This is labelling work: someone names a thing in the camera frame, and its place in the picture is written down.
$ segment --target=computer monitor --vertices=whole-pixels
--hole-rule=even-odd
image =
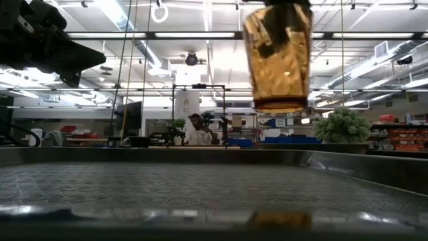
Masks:
[[[130,104],[121,104],[117,107],[114,114],[116,115],[116,130],[120,131],[123,127],[126,106],[126,122],[124,134],[128,135],[129,130],[141,129],[141,101]]]

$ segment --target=small plant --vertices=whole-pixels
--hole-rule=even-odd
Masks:
[[[359,144],[370,136],[370,124],[356,111],[340,107],[315,122],[314,132],[323,143]]]
[[[174,137],[185,137],[185,132],[183,131],[186,125],[185,119],[177,119],[173,121],[171,127],[169,127],[169,136],[170,138]]]
[[[179,129],[180,131],[182,131],[184,129],[185,125],[186,125],[185,119],[177,119],[177,120],[174,120],[174,122],[173,122],[173,126],[177,129]]]

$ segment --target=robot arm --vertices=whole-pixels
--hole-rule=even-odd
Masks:
[[[70,40],[66,26],[59,11],[42,0],[0,1],[0,65],[56,72],[68,86],[78,87],[81,71],[106,57]]]

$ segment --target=amber plastic cup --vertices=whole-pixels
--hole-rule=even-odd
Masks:
[[[309,3],[271,5],[247,17],[245,46],[257,111],[307,107],[311,28]]]

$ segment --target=white shirt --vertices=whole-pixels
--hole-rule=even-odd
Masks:
[[[202,130],[196,131],[195,128],[189,129],[186,132],[186,137],[189,145],[211,145],[211,141],[213,140],[211,133],[206,133]]]

